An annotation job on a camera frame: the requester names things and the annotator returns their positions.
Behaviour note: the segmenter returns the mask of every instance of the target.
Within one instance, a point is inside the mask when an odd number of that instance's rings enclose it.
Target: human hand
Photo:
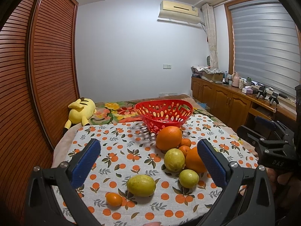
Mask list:
[[[278,176],[275,170],[268,168],[267,174],[273,193],[275,193],[277,189],[277,183],[281,185],[288,185],[290,187],[286,197],[280,203],[280,207],[291,207],[301,193],[301,181],[293,175],[293,172],[284,173]]]

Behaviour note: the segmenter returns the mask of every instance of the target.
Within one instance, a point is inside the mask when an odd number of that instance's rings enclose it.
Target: roller blind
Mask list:
[[[278,0],[229,7],[234,33],[234,71],[295,98],[300,48],[294,21]]]

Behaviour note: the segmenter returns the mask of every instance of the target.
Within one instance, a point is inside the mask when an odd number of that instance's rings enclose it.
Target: wooden wardrobe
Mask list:
[[[79,98],[77,6],[22,0],[0,31],[0,211],[20,224],[32,169],[51,167],[67,106]]]

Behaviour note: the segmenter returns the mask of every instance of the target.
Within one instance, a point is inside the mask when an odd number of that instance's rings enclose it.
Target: screw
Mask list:
[[[238,164],[237,164],[237,162],[232,161],[232,162],[230,162],[230,166],[233,168],[236,168],[236,167],[238,167]]]
[[[60,164],[60,167],[61,168],[66,168],[68,166],[68,162],[66,161],[63,161],[61,164]]]
[[[261,171],[264,171],[264,170],[265,170],[265,167],[264,167],[263,165],[259,165],[259,166],[258,166],[258,169],[261,170]]]
[[[40,166],[34,166],[34,168],[33,168],[33,170],[34,170],[35,172],[38,172],[40,169],[41,169]]]

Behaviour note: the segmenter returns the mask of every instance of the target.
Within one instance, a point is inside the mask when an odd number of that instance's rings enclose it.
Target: yellow plush toy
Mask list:
[[[82,123],[82,126],[89,125],[88,119],[96,113],[95,103],[89,98],[80,98],[68,105],[71,109],[68,121],[65,124],[63,133],[65,134],[72,124]]]

